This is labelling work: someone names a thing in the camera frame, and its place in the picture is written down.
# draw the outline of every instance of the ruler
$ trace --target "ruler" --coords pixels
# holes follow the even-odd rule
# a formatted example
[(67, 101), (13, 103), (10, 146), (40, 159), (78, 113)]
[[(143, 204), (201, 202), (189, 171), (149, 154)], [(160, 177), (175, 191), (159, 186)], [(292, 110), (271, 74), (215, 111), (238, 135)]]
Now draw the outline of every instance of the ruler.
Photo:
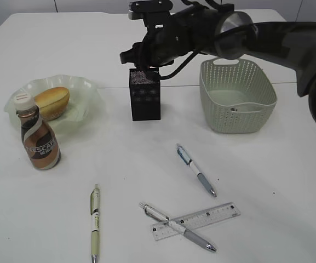
[(240, 211), (233, 203), (227, 203), (206, 210), (184, 215), (169, 221), (160, 222), (151, 226), (155, 240), (171, 237), (189, 230), (211, 225), (240, 215)]

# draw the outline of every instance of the green basket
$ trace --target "green basket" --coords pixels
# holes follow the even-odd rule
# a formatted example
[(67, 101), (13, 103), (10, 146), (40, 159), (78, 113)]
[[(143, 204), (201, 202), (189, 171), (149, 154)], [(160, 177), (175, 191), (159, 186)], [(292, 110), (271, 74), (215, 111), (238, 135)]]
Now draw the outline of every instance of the green basket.
[(272, 84), (250, 60), (215, 65), (216, 60), (200, 66), (200, 99), (207, 123), (219, 133), (257, 132), (277, 102)]

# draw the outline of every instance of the white bottle cap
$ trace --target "white bottle cap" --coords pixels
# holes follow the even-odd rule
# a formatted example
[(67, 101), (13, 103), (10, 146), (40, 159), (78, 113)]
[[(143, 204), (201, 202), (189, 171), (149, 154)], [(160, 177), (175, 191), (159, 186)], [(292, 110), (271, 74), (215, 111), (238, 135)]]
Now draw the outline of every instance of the white bottle cap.
[(13, 101), (17, 111), (26, 111), (36, 105), (33, 97), (27, 92), (17, 94)]

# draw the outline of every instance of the bread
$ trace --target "bread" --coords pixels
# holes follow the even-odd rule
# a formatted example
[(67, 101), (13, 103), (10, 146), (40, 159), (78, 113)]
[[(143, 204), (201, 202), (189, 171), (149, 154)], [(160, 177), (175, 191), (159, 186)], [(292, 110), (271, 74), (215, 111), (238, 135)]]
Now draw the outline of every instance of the bread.
[(48, 89), (37, 96), (35, 102), (39, 112), (45, 121), (58, 118), (66, 109), (70, 98), (67, 88), (56, 87)]

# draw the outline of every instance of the nescafe bottle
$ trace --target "nescafe bottle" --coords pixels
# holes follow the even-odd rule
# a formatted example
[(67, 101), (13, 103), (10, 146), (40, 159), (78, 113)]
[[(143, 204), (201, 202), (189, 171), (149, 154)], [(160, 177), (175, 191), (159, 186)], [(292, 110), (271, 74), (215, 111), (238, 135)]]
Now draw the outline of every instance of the nescafe bottle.
[(39, 170), (52, 168), (60, 160), (60, 150), (52, 128), (42, 119), (29, 93), (16, 95), (14, 105), (21, 122), (21, 141), (33, 166)]

